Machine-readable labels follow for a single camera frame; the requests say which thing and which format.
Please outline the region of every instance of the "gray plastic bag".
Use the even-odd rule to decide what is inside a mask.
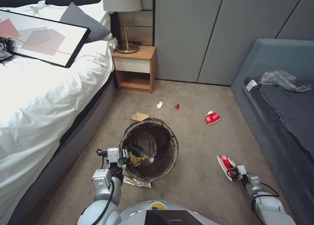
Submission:
[[[288,74],[286,71],[283,70],[272,70],[267,71],[263,74],[262,78],[258,80],[259,84],[263,85],[273,85],[273,86],[280,86],[286,91],[291,92],[308,92],[311,90],[311,85],[302,85],[301,87],[296,87],[293,83],[297,77]]]

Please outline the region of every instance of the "white tissue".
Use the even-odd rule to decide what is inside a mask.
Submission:
[[[159,102],[159,104],[157,105],[157,109],[160,109],[163,105],[163,102]]]

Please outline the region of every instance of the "drawer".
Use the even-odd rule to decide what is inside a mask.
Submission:
[[[131,71],[139,73],[150,73],[149,60],[114,58],[115,69],[120,71]]]

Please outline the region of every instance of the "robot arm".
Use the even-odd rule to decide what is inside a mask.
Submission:
[[[128,161],[128,155],[121,157],[120,147],[110,147],[108,151],[99,151],[101,157],[107,157],[106,169],[98,169],[93,175],[97,189],[94,202],[79,217],[77,225],[116,225],[121,222],[118,205],[121,198],[122,164]]]
[[[293,219],[286,214],[281,201],[278,199],[279,194],[270,186],[261,183],[256,175],[248,175],[244,165],[238,165],[228,170],[235,180],[240,181],[245,190],[252,198],[251,209],[258,220],[263,225],[295,225]],[[261,187],[268,186],[275,192],[275,195],[265,192]]]

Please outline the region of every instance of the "plastic bottle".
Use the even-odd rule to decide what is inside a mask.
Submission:
[[[147,157],[150,163],[154,162],[154,157],[150,155],[146,150],[136,144],[130,144],[129,149],[135,157]]]

